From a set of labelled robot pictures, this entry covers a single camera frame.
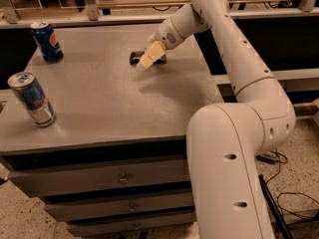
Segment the pepsi can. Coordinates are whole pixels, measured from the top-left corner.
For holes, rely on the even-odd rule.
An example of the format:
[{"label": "pepsi can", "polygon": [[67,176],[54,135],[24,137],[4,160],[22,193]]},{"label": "pepsi can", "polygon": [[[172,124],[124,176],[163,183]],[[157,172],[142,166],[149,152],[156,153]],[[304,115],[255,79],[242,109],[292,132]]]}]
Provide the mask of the pepsi can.
[{"label": "pepsi can", "polygon": [[54,110],[32,73],[17,73],[9,78],[8,85],[36,125],[47,126],[54,122]]},{"label": "pepsi can", "polygon": [[63,52],[56,33],[48,22],[31,24],[31,34],[36,41],[46,62],[55,63],[63,58]]}]

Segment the drawer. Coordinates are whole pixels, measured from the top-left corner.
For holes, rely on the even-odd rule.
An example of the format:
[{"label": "drawer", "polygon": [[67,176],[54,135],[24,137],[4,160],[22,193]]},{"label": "drawer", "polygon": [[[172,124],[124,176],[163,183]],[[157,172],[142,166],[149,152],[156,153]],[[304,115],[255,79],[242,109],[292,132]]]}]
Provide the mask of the drawer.
[{"label": "drawer", "polygon": [[195,215],[193,209],[189,208],[172,212],[141,215],[132,218],[106,219],[81,224],[69,224],[67,229],[76,237],[85,237],[192,223],[194,221]]},{"label": "drawer", "polygon": [[193,206],[191,188],[46,205],[57,221],[72,221]]},{"label": "drawer", "polygon": [[182,155],[15,171],[9,179],[29,197],[189,180]]}]

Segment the white robotic arm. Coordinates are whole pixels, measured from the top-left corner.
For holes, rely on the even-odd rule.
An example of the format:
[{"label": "white robotic arm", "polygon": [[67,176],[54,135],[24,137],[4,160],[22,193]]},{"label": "white robotic arm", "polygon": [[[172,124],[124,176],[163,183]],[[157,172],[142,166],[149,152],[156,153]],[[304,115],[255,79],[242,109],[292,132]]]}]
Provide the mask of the white robotic arm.
[{"label": "white robotic arm", "polygon": [[[159,25],[145,56],[173,49],[209,28],[239,104],[197,111],[186,134],[199,234],[202,239],[271,239],[274,234],[255,164],[293,131],[294,109],[271,71],[229,16],[227,0],[191,0]],[[142,66],[149,66],[141,58]]]}]

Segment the blue soda can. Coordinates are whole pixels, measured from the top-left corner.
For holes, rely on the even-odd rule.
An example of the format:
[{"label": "blue soda can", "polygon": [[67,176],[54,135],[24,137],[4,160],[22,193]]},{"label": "blue soda can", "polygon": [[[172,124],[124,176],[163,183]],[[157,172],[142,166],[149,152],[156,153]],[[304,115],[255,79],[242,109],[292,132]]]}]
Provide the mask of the blue soda can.
[{"label": "blue soda can", "polygon": [[54,122],[54,110],[32,73],[17,73],[9,78],[8,85],[36,125],[47,126]]},{"label": "blue soda can", "polygon": [[62,60],[62,49],[56,33],[48,22],[35,22],[31,24],[31,34],[46,62],[55,63]]}]

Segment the metal post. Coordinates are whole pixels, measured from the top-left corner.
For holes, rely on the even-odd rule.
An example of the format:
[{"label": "metal post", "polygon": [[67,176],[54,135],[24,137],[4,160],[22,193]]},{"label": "metal post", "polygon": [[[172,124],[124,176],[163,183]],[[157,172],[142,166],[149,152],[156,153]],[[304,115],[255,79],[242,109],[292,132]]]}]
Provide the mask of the metal post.
[{"label": "metal post", "polygon": [[89,20],[97,21],[99,19],[99,11],[96,0],[86,0],[86,7]]},{"label": "metal post", "polygon": [[315,6],[316,0],[302,0],[298,6],[303,12],[311,12]]},{"label": "metal post", "polygon": [[11,0],[0,0],[0,5],[6,21],[11,24],[18,23],[20,17],[15,11]]}]

